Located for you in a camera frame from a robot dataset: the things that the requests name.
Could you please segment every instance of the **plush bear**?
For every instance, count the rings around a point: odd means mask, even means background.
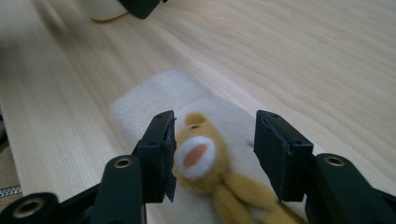
[[[224,140],[203,114],[190,113],[185,122],[176,137],[173,173],[182,188],[212,195],[223,223],[256,223],[252,207],[262,211],[260,223],[304,223],[264,184],[232,171]]]

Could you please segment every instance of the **light wood surface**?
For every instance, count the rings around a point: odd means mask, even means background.
[[[252,116],[278,113],[396,195],[393,0],[170,0],[105,23],[73,0],[2,1],[0,105],[24,194],[96,184],[133,148],[109,106],[171,66]]]

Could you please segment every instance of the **black object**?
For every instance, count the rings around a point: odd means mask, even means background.
[[[120,3],[134,16],[145,19],[154,10],[160,0],[119,0]]]
[[[0,215],[1,224],[146,223],[146,203],[173,201],[176,150],[173,111],[155,116],[133,155],[110,160],[100,184],[58,203],[51,193],[23,197]]]
[[[396,223],[395,197],[373,189],[347,159],[315,157],[313,146],[279,115],[257,112],[254,152],[280,201],[306,194],[309,223]]]

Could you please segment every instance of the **stuffed toy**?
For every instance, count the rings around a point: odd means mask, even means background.
[[[305,223],[264,184],[232,171],[224,140],[203,114],[190,113],[185,123],[176,136],[173,173],[182,188],[210,194],[223,223]],[[251,208],[261,211],[259,220]]]

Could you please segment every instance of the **bear ear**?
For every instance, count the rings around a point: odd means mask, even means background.
[[[186,117],[186,125],[201,124],[204,123],[205,121],[206,121],[205,116],[199,112],[190,113]]]

